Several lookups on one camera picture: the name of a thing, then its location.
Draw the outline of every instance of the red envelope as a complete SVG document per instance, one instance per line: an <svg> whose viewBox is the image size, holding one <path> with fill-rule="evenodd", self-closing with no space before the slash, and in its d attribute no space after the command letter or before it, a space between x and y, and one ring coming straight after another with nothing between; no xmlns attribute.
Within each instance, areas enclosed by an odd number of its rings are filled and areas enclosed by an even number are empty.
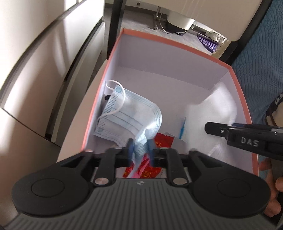
<svg viewBox="0 0 283 230"><path fill-rule="evenodd" d="M166 136L162 133L157 133L154 140L158 148L161 148L161 147L170 148L174 140L174 137ZM139 166L137 170L137 174L140 175L140 178L155 178L161 172L161 167L151 167L148 163L149 163L149 159L145 156L143 158L141 165ZM133 167L134 167L134 164L132 163L130 167L126 168L123 174L124 178L126 178L129 175L129 173L133 170Z"/></svg>

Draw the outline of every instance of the white wire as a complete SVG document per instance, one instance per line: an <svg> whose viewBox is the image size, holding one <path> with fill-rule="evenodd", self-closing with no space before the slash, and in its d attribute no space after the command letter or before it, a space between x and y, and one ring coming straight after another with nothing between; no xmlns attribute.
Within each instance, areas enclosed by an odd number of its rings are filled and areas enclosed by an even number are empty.
<svg viewBox="0 0 283 230"><path fill-rule="evenodd" d="M121 87L121 89L122 89L122 91L123 91L123 101L122 101L122 104L121 104L116 110L111 111L111 112L109 112L109 113L102 114L101 116L99 116L99 117L97 118L96 124L98 124L98 121L99 121L100 118L102 118L102 117L104 117L104 116L107 116L107 115L113 115L113 114L117 113L117 112L123 107L124 102L125 102L125 100L126 100L126 92L125 92L124 87L123 87L119 82L117 82L117 81L108 80L108 81L106 82L105 86L106 86L108 89L112 90L112 91L114 91L114 89L111 88L111 87L109 87L109 86L107 85L108 82L114 82L114 83L116 83L117 85L119 85L119 86Z"/></svg>
<svg viewBox="0 0 283 230"><path fill-rule="evenodd" d="M161 25L161 16L162 16L162 13L160 13L160 17L159 17L159 24ZM177 34L177 33L186 33L187 31L185 30L185 31L183 31L183 32L176 32L176 33L169 33L169 32L167 32L164 28L163 28L163 26L161 25L161 28L163 29L163 31L165 32L165 33L167 33L167 34Z"/></svg>

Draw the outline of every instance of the blue surgical mask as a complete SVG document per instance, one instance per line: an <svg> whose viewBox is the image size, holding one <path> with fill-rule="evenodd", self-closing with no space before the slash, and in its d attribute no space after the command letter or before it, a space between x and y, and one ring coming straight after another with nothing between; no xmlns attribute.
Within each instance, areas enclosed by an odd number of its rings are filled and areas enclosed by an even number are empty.
<svg viewBox="0 0 283 230"><path fill-rule="evenodd" d="M144 154L148 152L147 139L154 138L161 126L161 111L150 100L124 89L116 81L113 82L118 84L115 89L106 84L113 93L98 118L94 135L114 141L120 147L125 147L129 138L134 139L134 173Z"/></svg>

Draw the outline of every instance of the human hand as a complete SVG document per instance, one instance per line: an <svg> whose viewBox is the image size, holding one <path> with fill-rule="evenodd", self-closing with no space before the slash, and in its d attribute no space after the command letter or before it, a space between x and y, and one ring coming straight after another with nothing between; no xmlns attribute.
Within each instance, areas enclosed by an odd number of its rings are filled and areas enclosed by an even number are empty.
<svg viewBox="0 0 283 230"><path fill-rule="evenodd" d="M270 188L270 201L264 211L264 214L273 217L274 215L277 215L281 211L281 205L276 200L278 192L283 192L283 177L279 177L275 182L273 179L272 169L271 169L271 162L269 158L264 159L259 164L259 170L268 170L267 176L266 176L266 183L268 184Z"/></svg>

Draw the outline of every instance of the white ear loop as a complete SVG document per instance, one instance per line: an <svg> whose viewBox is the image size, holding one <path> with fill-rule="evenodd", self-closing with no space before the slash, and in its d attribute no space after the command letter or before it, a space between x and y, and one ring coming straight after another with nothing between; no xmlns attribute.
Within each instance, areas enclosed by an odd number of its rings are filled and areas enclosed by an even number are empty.
<svg viewBox="0 0 283 230"><path fill-rule="evenodd" d="M121 87L121 89L122 89L122 91L123 91L123 101L122 101L122 104L118 107L118 109L116 109L116 110L114 110L114 111L111 111L111 112L109 112L109 113L102 114L101 116L99 116L99 117L97 118L96 124L98 124L98 121L99 121L100 118L102 118L102 117L104 117L104 116L107 116L107 115L112 115L112 114L115 114L115 113L119 112L119 110L123 107L124 102L125 102L125 100L126 100L126 92L125 92L124 87L123 87L119 82L117 82L117 81L108 80L108 81L106 82L105 86L106 86L108 89L112 90L112 91L114 91L114 89L113 89L113 88L110 88L110 87L107 85L108 82L114 82L114 83L116 83L117 85L119 85L119 86Z"/></svg>

